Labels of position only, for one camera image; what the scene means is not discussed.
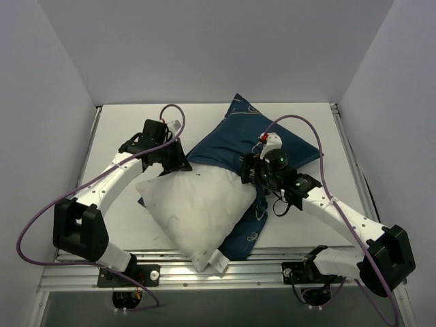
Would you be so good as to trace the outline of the blue pillowcase with gold script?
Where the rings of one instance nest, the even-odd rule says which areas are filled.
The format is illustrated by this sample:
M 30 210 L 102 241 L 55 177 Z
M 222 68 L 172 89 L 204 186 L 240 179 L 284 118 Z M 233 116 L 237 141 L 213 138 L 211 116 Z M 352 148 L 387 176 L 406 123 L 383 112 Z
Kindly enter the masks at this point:
M 246 99 L 236 94 L 223 120 L 188 152 L 187 159 L 193 164 L 217 166 L 240 174 L 243 156 L 261 151 L 257 145 L 258 137 L 271 123 Z M 282 126 L 276 124 L 270 131 L 280 136 L 292 167 L 301 168 L 320 158 L 318 148 Z M 247 259 L 268 219 L 268 192 L 261 187 L 256 191 L 253 204 L 219 247 L 220 252 L 231 261 Z

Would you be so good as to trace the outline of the white pillow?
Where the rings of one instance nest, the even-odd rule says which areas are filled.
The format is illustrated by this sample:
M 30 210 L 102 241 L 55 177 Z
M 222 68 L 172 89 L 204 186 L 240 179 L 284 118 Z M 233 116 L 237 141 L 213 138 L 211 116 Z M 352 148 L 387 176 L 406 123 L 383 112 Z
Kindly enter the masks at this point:
M 253 204 L 256 191 L 239 175 L 216 166 L 192 164 L 136 183 L 145 208 L 176 248 L 200 273 L 223 273 L 229 259 L 219 247 Z

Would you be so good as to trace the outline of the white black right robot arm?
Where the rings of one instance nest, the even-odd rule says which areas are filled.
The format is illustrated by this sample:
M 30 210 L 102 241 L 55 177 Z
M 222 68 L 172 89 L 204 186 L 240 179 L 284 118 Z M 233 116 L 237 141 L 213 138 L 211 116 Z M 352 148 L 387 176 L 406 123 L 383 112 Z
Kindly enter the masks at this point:
M 291 167 L 285 151 L 243 157 L 241 181 L 275 193 L 289 207 L 309 214 L 346 238 L 353 249 L 319 245 L 303 260 L 303 275 L 310 281 L 323 276 L 356 279 L 372 293 L 387 297 L 416 268 L 406 231 L 372 221 L 342 201 L 329 196 L 315 178 Z

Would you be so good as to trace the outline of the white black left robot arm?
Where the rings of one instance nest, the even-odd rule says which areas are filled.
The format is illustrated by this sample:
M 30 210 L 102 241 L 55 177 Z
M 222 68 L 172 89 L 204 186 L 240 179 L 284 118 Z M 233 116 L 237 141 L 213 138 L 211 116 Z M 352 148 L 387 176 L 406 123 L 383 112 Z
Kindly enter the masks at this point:
M 112 269 L 116 281 L 131 285 L 138 276 L 136 257 L 110 242 L 104 216 L 149 166 L 159 164 L 165 172 L 192 169 L 177 136 L 181 128 L 179 121 L 147 119 L 143 130 L 119 147 L 103 178 L 55 205 L 54 246 Z

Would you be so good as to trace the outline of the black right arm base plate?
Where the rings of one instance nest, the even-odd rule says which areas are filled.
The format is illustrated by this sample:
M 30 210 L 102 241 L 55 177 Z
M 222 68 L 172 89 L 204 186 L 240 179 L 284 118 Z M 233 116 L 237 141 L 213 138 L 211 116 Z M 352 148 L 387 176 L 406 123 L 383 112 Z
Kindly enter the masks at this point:
M 281 263 L 283 283 L 297 284 L 326 284 L 340 283 L 343 278 L 337 275 L 321 275 L 316 270 L 305 267 L 302 261 Z

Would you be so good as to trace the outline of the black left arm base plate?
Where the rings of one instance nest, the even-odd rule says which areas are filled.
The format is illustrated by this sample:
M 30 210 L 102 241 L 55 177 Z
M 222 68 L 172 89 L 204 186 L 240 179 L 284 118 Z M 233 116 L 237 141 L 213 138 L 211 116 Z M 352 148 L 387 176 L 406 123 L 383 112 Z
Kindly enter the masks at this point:
M 139 265 L 137 271 L 129 277 L 145 287 L 157 287 L 159 285 L 161 266 L 158 264 Z M 102 269 L 98 275 L 97 287 L 134 287 L 135 285 L 126 279 Z

